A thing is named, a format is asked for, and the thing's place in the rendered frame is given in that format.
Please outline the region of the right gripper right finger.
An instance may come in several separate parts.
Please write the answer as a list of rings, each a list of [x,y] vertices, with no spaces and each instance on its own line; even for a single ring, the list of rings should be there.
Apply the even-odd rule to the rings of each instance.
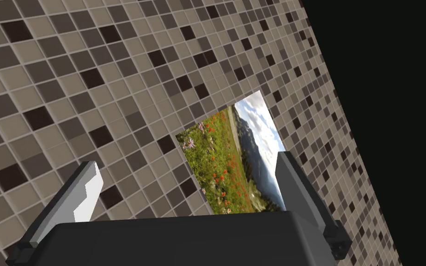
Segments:
[[[289,151],[277,155],[275,177],[296,224],[304,260],[344,260],[352,240]]]

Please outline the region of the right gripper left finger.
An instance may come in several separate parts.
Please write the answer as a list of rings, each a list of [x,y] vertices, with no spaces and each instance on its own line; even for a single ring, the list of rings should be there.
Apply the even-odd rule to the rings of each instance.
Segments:
[[[43,238],[58,224],[89,222],[103,187],[95,161],[83,161],[34,219],[6,260],[23,266]]]

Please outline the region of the flower meadow landscape picture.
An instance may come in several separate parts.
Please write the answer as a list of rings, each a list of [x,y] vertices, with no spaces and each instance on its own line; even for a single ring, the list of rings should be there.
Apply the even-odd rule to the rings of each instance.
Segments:
[[[285,210],[275,177],[285,148],[259,91],[176,139],[214,214]]]

